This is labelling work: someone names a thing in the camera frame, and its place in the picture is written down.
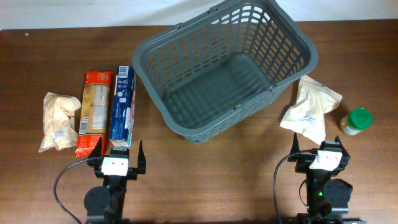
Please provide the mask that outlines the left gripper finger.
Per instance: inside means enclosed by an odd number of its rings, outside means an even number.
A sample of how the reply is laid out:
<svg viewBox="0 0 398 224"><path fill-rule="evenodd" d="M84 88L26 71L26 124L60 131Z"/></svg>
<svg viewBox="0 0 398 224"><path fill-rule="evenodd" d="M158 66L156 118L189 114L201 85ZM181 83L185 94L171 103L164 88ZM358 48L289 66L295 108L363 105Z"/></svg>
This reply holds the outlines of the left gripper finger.
<svg viewBox="0 0 398 224"><path fill-rule="evenodd" d="M99 137L98 142L94 149L90 152L88 158L92 157L101 157L102 156L102 146L103 146L103 139Z"/></svg>
<svg viewBox="0 0 398 224"><path fill-rule="evenodd" d="M139 143L139 153L137 158L137 173L145 174L146 173L146 157L143 150L143 141L140 140Z"/></svg>

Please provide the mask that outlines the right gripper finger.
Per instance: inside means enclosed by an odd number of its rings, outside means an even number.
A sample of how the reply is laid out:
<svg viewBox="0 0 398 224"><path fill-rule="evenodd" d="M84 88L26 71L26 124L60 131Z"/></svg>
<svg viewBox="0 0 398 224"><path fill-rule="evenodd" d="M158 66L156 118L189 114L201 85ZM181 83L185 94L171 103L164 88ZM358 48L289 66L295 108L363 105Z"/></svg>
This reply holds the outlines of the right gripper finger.
<svg viewBox="0 0 398 224"><path fill-rule="evenodd" d="M341 152L342 152L342 157L344 157L345 159L349 159L350 155L348 154L347 150L345 149L345 147L341 143L341 140L340 140L339 136L336 136L335 142L337 142L339 144L339 147L340 147Z"/></svg>
<svg viewBox="0 0 398 224"><path fill-rule="evenodd" d="M297 156L300 154L300 148L299 148L299 140L297 133L294 133L294 138L293 138L293 143L292 143L292 148L290 150L289 154L289 161L296 161Z"/></svg>

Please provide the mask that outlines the blue tissue box pack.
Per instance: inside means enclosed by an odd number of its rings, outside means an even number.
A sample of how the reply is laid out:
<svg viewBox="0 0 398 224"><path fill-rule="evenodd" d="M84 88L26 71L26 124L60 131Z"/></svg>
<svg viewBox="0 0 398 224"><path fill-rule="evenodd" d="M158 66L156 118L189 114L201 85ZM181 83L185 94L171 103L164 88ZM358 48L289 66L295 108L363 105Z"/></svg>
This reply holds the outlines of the blue tissue box pack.
<svg viewBox="0 0 398 224"><path fill-rule="evenodd" d="M117 69L109 140L115 147L130 147L134 126L136 78L133 67Z"/></svg>

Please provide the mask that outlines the beige snack bag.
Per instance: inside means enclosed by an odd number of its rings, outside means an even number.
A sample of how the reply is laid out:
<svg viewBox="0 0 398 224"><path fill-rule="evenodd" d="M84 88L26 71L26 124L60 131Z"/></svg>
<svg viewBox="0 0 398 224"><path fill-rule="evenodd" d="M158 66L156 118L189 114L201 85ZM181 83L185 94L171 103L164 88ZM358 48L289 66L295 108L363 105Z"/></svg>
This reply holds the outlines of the beige snack bag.
<svg viewBox="0 0 398 224"><path fill-rule="evenodd" d="M75 111L81 108L78 98L48 92L44 97L44 137L39 152L55 148L60 151L77 146Z"/></svg>

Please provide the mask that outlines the orange pasta package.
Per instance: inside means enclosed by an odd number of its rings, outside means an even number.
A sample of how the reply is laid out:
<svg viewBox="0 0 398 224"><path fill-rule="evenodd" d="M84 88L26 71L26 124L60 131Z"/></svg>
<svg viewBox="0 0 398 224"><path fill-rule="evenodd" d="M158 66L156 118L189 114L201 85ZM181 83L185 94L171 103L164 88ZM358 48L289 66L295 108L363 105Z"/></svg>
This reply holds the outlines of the orange pasta package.
<svg viewBox="0 0 398 224"><path fill-rule="evenodd" d="M113 72L87 71L75 157L86 157L101 144L105 151L109 95Z"/></svg>

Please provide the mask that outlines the grey plastic laundry basket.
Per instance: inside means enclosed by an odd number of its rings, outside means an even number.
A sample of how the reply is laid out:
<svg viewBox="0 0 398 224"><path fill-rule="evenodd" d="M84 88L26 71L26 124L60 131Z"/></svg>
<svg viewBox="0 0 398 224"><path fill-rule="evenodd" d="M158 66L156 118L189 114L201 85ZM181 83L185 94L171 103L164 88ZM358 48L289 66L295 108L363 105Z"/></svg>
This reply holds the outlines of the grey plastic laundry basket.
<svg viewBox="0 0 398 224"><path fill-rule="evenodd" d="M132 56L166 125L195 144L271 104L317 63L314 43L275 1L223 1Z"/></svg>

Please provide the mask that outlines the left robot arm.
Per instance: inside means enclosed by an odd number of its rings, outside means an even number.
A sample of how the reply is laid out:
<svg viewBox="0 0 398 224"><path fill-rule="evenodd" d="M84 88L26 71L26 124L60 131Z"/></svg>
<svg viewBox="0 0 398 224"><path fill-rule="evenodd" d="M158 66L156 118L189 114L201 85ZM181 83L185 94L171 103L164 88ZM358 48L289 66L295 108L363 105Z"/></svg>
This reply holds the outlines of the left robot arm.
<svg viewBox="0 0 398 224"><path fill-rule="evenodd" d="M104 156L102 143L103 140L99 139L88 156L87 164L93 168L97 178L103 179L103 184L93 187L85 195L86 222L126 224L130 222L123 218L127 182L146 173L143 143L139 143L137 167L129 167L128 148L113 147L110 154Z"/></svg>

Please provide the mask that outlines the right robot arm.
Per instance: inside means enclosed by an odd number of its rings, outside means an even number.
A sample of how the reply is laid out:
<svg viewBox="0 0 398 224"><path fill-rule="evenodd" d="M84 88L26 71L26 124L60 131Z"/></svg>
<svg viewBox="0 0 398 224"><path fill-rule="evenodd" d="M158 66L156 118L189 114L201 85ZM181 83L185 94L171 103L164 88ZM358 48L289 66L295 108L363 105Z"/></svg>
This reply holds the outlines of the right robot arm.
<svg viewBox="0 0 398 224"><path fill-rule="evenodd" d="M303 173L306 179L307 212L298 213L298 224L360 224L359 218L345 218L353 186L336 176L348 165L350 155L338 137L323 141L319 148L301 151L297 134L294 134L289 162L296 163L295 172Z"/></svg>

